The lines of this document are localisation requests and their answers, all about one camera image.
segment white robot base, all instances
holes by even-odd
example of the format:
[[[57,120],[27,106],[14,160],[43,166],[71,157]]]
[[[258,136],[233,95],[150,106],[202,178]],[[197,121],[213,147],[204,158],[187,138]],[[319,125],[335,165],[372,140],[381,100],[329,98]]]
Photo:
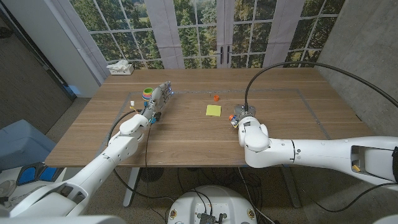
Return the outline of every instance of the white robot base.
[[[218,185],[204,185],[183,194],[173,203],[167,218],[168,224],[257,223],[254,209],[248,200],[237,192]]]

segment tissue box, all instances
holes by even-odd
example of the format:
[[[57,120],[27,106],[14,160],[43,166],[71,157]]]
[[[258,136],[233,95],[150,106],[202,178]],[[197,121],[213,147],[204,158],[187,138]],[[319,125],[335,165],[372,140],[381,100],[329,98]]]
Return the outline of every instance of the tissue box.
[[[111,72],[111,75],[131,75],[132,71],[134,71],[134,67],[129,64],[125,70],[113,70],[110,68],[109,71]]]

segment yellow sticky note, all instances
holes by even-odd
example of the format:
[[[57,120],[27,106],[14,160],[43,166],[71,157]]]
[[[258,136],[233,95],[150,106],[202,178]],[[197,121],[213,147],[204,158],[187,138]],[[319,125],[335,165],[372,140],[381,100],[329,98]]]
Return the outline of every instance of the yellow sticky note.
[[[221,106],[207,105],[206,116],[221,116]]]

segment blue chair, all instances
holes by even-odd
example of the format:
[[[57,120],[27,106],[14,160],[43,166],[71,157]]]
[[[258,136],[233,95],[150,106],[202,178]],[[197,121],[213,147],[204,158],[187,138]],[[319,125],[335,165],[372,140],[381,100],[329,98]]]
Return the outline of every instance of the blue chair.
[[[55,143],[24,119],[0,130],[0,171],[44,162]]]

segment green foliage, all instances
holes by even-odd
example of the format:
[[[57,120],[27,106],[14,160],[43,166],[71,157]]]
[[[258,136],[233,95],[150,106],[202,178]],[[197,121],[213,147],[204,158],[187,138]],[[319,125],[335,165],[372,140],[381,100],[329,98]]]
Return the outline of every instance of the green foliage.
[[[105,60],[123,59],[116,44],[114,43],[111,34],[92,34],[99,50],[104,55]]]
[[[324,0],[305,0],[301,17],[316,16],[319,14]]]
[[[130,26],[133,29],[152,27],[148,18],[147,8],[145,4],[134,4],[130,0],[122,0],[122,5],[126,17],[129,19]]]
[[[258,22],[253,25],[251,52],[265,52],[267,50],[271,22]]]
[[[216,23],[217,13],[214,0],[197,1],[198,23],[200,24],[214,24]],[[195,25],[195,8],[193,2],[190,0],[175,0],[174,1],[175,14],[177,17],[177,24],[179,26]],[[216,26],[179,28],[178,34],[182,47],[182,54],[184,57],[207,56],[213,55],[217,51]],[[200,44],[200,52],[198,47],[198,37]],[[199,68],[200,63],[202,68],[216,67],[215,58],[185,58],[185,68]]]
[[[235,0],[234,21],[250,21],[253,19],[254,0]]]
[[[255,20],[273,19],[276,8],[276,0],[257,0]]]
[[[308,50],[305,52],[303,60],[306,62],[316,62],[320,54],[320,50]],[[301,65],[301,67],[313,67],[313,65]]]
[[[231,58],[231,68],[246,68],[247,55],[237,55]]]
[[[87,29],[92,31],[107,30],[92,0],[70,0],[77,14]],[[133,29],[151,27],[144,0],[122,0],[128,22]],[[128,24],[118,0],[97,0],[98,6],[112,29],[128,29]],[[137,46],[144,59],[160,58],[153,31],[136,32],[137,43],[130,32],[114,33],[114,38],[128,60],[142,60]],[[107,61],[122,59],[111,34],[92,34],[101,53]],[[145,68],[143,62],[133,62],[135,69]],[[164,68],[162,61],[147,63],[148,68]]]
[[[215,7],[206,7],[201,11],[201,21],[204,24],[215,24],[217,22],[217,10]]]
[[[89,31],[106,30],[97,8],[92,0],[70,0],[70,4]]]
[[[293,62],[293,61],[298,61],[301,60],[301,56],[303,55],[303,50],[301,51],[296,51],[296,52],[289,52],[287,53],[287,57],[285,62]],[[284,65],[284,68],[288,67],[298,67],[298,64],[290,64],[290,65]]]
[[[233,34],[232,51],[247,53],[250,41],[251,24],[235,24]]]
[[[190,0],[174,0],[174,10],[178,26],[196,24],[193,2]]]
[[[305,47],[315,21],[316,19],[302,19],[298,22],[290,50]]]
[[[248,68],[261,68],[264,62],[265,54],[256,54],[249,56]]]
[[[337,17],[321,17],[318,19],[317,26],[308,44],[309,48],[320,49],[326,43],[331,29],[335,25]]]
[[[111,30],[129,28],[118,0],[97,0],[97,3]]]
[[[114,33],[113,35],[126,59],[141,59],[136,42],[130,32]]]
[[[345,0],[327,0],[322,14],[339,14]]]
[[[198,24],[216,23],[216,1],[203,0],[197,1]]]

